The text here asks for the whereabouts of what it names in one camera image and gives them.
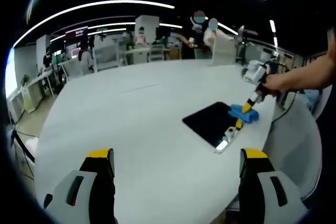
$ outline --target ceiling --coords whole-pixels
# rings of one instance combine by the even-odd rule
[[[16,27],[12,33],[16,41],[25,31],[49,16],[74,6],[106,0],[35,0],[27,24],[23,12],[30,0],[18,0]],[[143,0],[175,6],[168,9],[140,4],[109,4],[91,6],[60,15],[27,35],[18,46],[36,41],[44,34],[51,34],[61,28],[113,16],[158,15],[160,21],[183,25],[184,17],[202,10],[209,18],[234,30],[241,25],[256,31],[258,39],[273,44],[273,33],[269,20],[275,21],[279,47],[303,56],[315,54],[327,48],[327,7],[328,0]],[[96,20],[88,25],[134,21],[134,17]]]

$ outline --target tablet screen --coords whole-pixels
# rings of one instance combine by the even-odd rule
[[[237,118],[228,114],[230,106],[216,102],[182,121],[213,147],[217,147],[225,137],[229,127],[235,126]]]

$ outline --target round table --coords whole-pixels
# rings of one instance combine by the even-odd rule
[[[240,149],[262,149],[275,107],[255,105],[223,153],[182,119],[215,102],[244,104],[255,86],[238,66],[208,60],[151,62],[109,69],[66,84],[37,147],[35,189],[47,193],[97,148],[114,149],[119,223],[210,223],[238,193]]]

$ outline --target black cable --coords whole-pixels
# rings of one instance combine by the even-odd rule
[[[20,134],[22,134],[22,135],[25,135],[25,136],[32,136],[32,137],[37,137],[38,138],[38,136],[36,136],[36,135],[30,135],[30,134],[27,134],[27,133],[23,133],[23,132],[20,132],[20,131],[16,131],[17,133],[20,133]]]
[[[20,145],[21,149],[23,150],[23,152],[28,156],[28,158],[34,163],[35,162],[35,158],[33,157],[33,155],[30,153],[30,151],[27,149],[26,145],[22,142],[19,134],[17,133],[16,130],[13,131],[13,138],[16,139],[17,143]]]
[[[15,151],[15,161],[16,161],[16,165],[17,165],[19,171],[22,173],[23,176],[26,176],[26,177],[30,178],[31,180],[34,180],[34,179],[33,179],[33,178],[34,178],[34,174],[33,174],[32,170],[30,169],[30,165],[29,165],[29,163],[28,163],[28,160],[27,160],[27,157],[26,157],[25,153],[24,153],[24,156],[25,156],[25,159],[26,159],[28,168],[29,168],[29,170],[30,170],[30,172],[31,172],[31,174],[32,174],[32,176],[33,176],[33,178],[30,177],[30,176],[28,176],[27,174],[25,174],[25,173],[23,173],[23,172],[21,171],[21,169],[20,169],[20,165],[19,165],[19,163],[18,163],[18,159],[17,159],[17,152],[16,152],[16,145],[15,145],[15,144],[14,144],[14,151]]]
[[[34,173],[32,172],[32,169],[31,169],[31,167],[30,167],[30,165],[29,165],[29,162],[28,162],[28,159],[27,159],[26,153],[24,153],[24,152],[23,152],[23,155],[24,155],[24,157],[25,157],[25,160],[26,160],[26,163],[27,163],[28,169],[29,169],[30,173],[32,174],[32,176],[33,176],[33,178],[34,178]]]
[[[285,64],[282,64],[282,63],[279,63],[279,62],[276,62],[276,61],[268,60],[264,64],[266,65],[266,64],[270,64],[270,63],[276,64],[280,67],[284,67],[287,71],[290,71],[289,68]]]
[[[294,101],[295,101],[295,97],[296,97],[296,92],[295,92],[295,94],[294,94],[293,101],[292,101],[292,103],[290,104],[290,106],[288,107],[288,109],[284,112],[284,114],[282,114],[282,115],[279,116],[278,118],[274,119],[274,120],[272,121],[272,124],[275,123],[276,121],[278,121],[280,118],[282,118],[284,115],[286,115],[286,114],[288,113],[288,111],[290,110],[290,108],[292,107],[292,105],[293,105],[293,103],[294,103]]]

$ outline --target human hand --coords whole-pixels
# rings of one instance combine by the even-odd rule
[[[211,37],[211,38],[209,38],[208,41],[209,41],[211,44],[215,43],[215,37]]]
[[[266,83],[264,86],[271,91],[271,95],[276,96],[276,92],[285,92],[287,90],[285,86],[284,74],[269,74],[266,77]]]

